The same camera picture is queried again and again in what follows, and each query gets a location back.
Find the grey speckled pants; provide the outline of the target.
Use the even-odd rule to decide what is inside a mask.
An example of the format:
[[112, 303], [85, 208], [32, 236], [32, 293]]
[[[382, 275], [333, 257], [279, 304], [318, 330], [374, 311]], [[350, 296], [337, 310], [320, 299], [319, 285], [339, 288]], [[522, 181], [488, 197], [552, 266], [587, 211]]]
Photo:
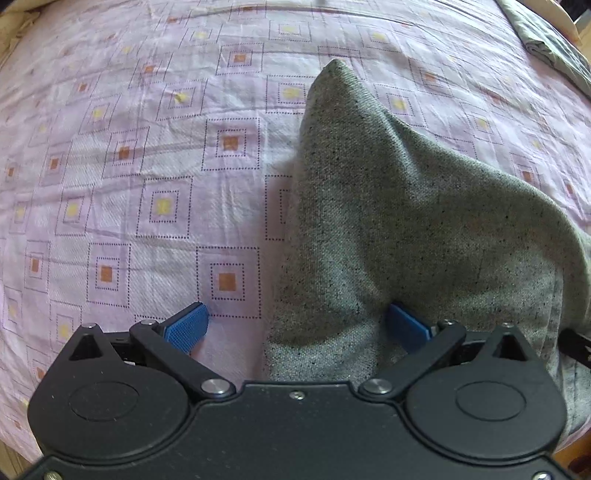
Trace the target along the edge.
[[547, 195], [394, 117], [341, 61], [311, 85], [264, 355], [274, 381], [362, 382], [397, 362], [394, 301], [490, 331], [511, 322], [567, 405], [590, 418], [590, 373], [559, 332], [590, 330], [590, 238]]

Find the purple patterned bed sheet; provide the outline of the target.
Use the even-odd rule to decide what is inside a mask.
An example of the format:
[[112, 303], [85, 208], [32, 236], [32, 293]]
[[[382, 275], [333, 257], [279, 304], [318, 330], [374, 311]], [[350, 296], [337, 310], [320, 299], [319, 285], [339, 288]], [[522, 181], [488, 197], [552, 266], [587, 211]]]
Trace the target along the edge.
[[1, 440], [78, 326], [200, 301], [259, 375], [305, 98], [333, 59], [408, 125], [590, 224], [590, 103], [493, 1], [57, 1], [1, 68]]

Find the folded green-grey garment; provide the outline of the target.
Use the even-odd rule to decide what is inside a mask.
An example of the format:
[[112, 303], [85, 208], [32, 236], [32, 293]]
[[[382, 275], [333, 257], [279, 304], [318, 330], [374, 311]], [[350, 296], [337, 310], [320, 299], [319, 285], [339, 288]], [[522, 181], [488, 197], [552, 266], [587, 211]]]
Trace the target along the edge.
[[528, 53], [561, 73], [590, 98], [590, 63], [549, 22], [519, 1], [497, 1]]

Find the beige pillow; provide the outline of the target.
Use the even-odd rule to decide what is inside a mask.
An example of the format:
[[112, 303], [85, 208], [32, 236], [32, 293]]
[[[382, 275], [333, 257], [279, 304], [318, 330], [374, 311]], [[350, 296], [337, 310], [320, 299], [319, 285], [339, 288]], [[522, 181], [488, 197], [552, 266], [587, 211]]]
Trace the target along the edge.
[[1, 67], [4, 67], [25, 34], [53, 0], [6, 0], [1, 2]]

